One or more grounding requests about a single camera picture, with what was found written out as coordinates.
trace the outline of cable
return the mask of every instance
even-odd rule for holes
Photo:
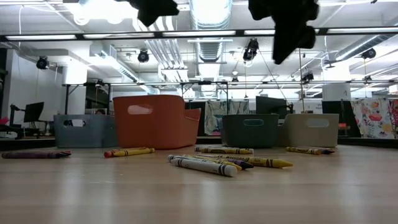
[[[286,104],[289,105],[289,103],[287,102],[287,98],[286,98],[284,92],[282,91],[281,88],[279,88],[278,82],[277,82],[276,79],[274,78],[274,75],[272,74],[271,69],[269,69],[267,62],[266,62],[266,60],[264,59],[264,56],[262,56],[262,53],[261,53],[261,51],[260,51],[260,48],[259,48],[259,52],[260,52],[260,55],[261,55],[262,60],[263,60],[264,63],[266,64],[266,67],[267,67],[267,69],[268,69],[269,74],[271,75],[272,79],[275,81],[276,86],[278,87],[278,89],[279,89],[280,93],[282,94],[282,96],[284,96],[284,99],[285,99],[285,101],[286,101]]]
[[[31,8],[31,9],[36,9],[38,11],[43,11],[43,12],[70,12],[70,10],[46,10],[46,9],[39,9],[39,8],[34,7],[34,6],[25,6],[25,7],[28,7],[28,8]]]
[[[302,83],[303,71],[302,71],[302,66],[301,66],[301,49],[300,48],[298,49],[298,56],[299,56],[298,59],[300,59],[300,88],[301,88],[301,96],[300,96],[300,98],[301,98],[301,100],[303,102],[303,112],[305,113],[304,97],[303,97],[303,93],[304,92],[303,92],[303,83]]]
[[[246,80],[246,62],[244,62],[243,67],[244,67],[244,98],[248,98],[248,81]]]

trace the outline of gray bin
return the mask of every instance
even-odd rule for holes
[[[221,140],[240,148],[269,148],[278,140],[277,114],[237,114],[223,116]]]
[[[70,126],[69,121],[82,120],[84,126]],[[99,114],[54,115],[57,147],[116,147],[116,121],[114,116]]]

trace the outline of fluorescent light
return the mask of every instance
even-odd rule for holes
[[[367,32],[398,32],[398,27],[338,28],[328,30],[328,34],[353,34]]]
[[[200,36],[229,36],[235,35],[235,30],[207,30],[207,31],[185,31],[185,32],[164,32],[164,37],[200,37]]]
[[[188,43],[223,43],[223,42],[234,42],[233,39],[193,39],[187,40]]]
[[[10,35],[7,40],[75,40],[75,35]]]
[[[275,30],[245,30],[244,35],[274,35]]]
[[[133,33],[133,34],[83,34],[87,39],[117,39],[117,38],[143,38],[154,37],[154,33]]]

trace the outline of ceiling duct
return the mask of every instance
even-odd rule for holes
[[[385,26],[398,26],[398,17],[389,21]],[[379,34],[379,35],[367,35],[343,50],[340,50],[335,55],[336,61],[344,61],[350,59],[351,57],[357,56],[372,47],[384,42],[395,34]]]
[[[192,27],[195,30],[221,30],[227,29],[231,19],[232,0],[190,0],[190,13]],[[196,43],[196,50],[199,62],[213,64],[199,64],[199,74],[207,78],[216,78],[220,71],[220,64],[217,62],[223,53],[223,43],[214,39],[215,42]]]

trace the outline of pink object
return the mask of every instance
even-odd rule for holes
[[[0,124],[7,124],[10,121],[7,117],[0,119]]]
[[[122,148],[178,149],[196,143],[200,109],[185,110],[180,96],[124,96],[113,102]]]

